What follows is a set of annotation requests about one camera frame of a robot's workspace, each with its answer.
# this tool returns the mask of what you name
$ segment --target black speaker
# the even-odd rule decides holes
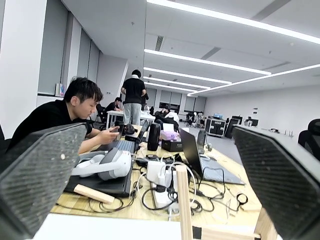
[[[149,138],[147,148],[149,151],[157,151],[159,145],[161,125],[152,123],[149,130]]]

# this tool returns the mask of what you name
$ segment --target wooden block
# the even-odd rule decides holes
[[[193,227],[193,238],[201,240],[258,240],[260,235],[218,228]]]
[[[189,199],[188,174],[185,165],[176,166],[178,183],[178,202],[181,221],[181,239],[193,240]]]
[[[244,212],[260,212],[261,211],[261,204],[251,204],[248,202],[248,204],[240,206],[240,208]]]
[[[112,204],[115,200],[115,198],[113,196],[107,195],[103,192],[94,190],[90,187],[86,187],[83,185],[78,184],[74,190],[75,193],[77,194],[81,194],[83,196],[86,196],[88,198],[100,201],[104,204]]]
[[[261,208],[254,232],[261,236],[261,240],[276,240],[278,237],[276,228],[264,208]]]

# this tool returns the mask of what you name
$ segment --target hand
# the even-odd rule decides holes
[[[119,127],[111,127],[108,130],[101,131],[97,138],[102,145],[107,145],[113,142],[113,140],[119,135],[119,132],[110,132],[110,130],[118,129]]]

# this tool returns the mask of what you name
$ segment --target charger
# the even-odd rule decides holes
[[[164,185],[165,171],[166,164],[163,161],[149,161],[146,167],[146,178],[155,184]]]

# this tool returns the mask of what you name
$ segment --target table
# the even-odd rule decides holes
[[[146,154],[156,154],[157,156],[169,156],[170,154],[174,155],[175,152],[169,153],[160,147],[157,149],[157,151],[148,151],[147,150],[147,144],[142,143],[140,150],[137,152],[138,156],[144,157]],[[242,165],[236,163],[229,157],[221,154],[217,150],[213,149],[211,152],[205,152],[207,156],[214,157],[217,159],[219,164],[227,168],[230,172],[238,175],[245,183],[247,183],[245,186],[242,185],[234,185],[234,184],[226,184],[226,187],[230,189],[225,192],[225,197],[222,200],[223,203],[226,203],[228,200],[230,200],[230,207],[236,208],[237,207],[237,201],[232,195],[236,195],[239,192],[242,192],[247,195],[248,197],[248,203],[244,205],[244,207],[247,209],[247,211],[240,210],[238,213],[235,213],[235,216],[230,215],[230,217],[227,220],[227,213],[226,213],[226,207],[218,202],[214,202],[215,210],[213,212],[201,212],[196,213],[194,216],[192,216],[192,224],[194,226],[196,225],[212,225],[212,224],[228,224],[228,225],[237,225],[237,226],[255,226],[258,220],[259,212],[261,209],[261,204],[255,195],[253,189],[251,188],[245,169]],[[140,176],[140,172],[137,170],[132,171],[131,175],[131,187],[132,184],[138,180]],[[143,188],[141,189],[142,192],[150,188],[150,183],[142,178],[140,183],[143,185]],[[220,191],[223,191],[223,185],[219,183],[213,183],[210,184],[216,186]],[[217,191],[214,190],[214,188],[207,186],[207,185],[201,185],[200,190],[206,194],[207,196],[213,196],[217,194]],[[125,198],[123,199],[124,205],[127,205],[130,202],[131,199]],[[196,200],[199,201],[202,206],[206,209],[210,209],[211,204],[208,200],[201,198],[199,196],[196,197]],[[114,213],[93,213],[93,212],[87,212],[90,211],[88,198],[84,196],[79,196],[72,193],[63,193],[60,198],[57,201],[60,205],[66,206],[68,208],[63,208],[60,206],[54,206],[51,210],[52,213],[58,213],[58,214],[68,214],[68,215],[80,215],[80,216],[99,216],[99,217],[109,217],[109,218],[121,218],[121,219],[140,219],[140,220],[154,220],[154,221],[167,221],[168,217],[163,215],[158,215],[154,211],[147,210],[144,208],[144,206],[141,203],[141,199],[139,196],[135,199],[132,206],[123,209],[119,212]],[[148,204],[151,207],[154,207],[154,201],[152,194],[147,194],[145,198],[146,204]],[[99,203],[92,201],[91,206],[95,210],[99,210]],[[108,208],[117,208],[119,207],[119,202],[117,200],[114,201],[112,205],[106,206]],[[171,219],[172,221],[179,221],[179,217],[173,217]]]
[[[110,117],[111,117],[111,123],[115,122],[116,121],[116,117],[119,116],[119,117],[123,117],[124,116],[124,111],[107,111],[107,119],[106,119],[106,124],[108,125],[109,124],[109,120],[110,120]],[[140,119],[141,120],[149,120],[151,122],[153,122],[156,117],[155,116],[152,116],[150,113],[148,112],[145,112],[145,111],[141,111],[141,115],[140,115]]]

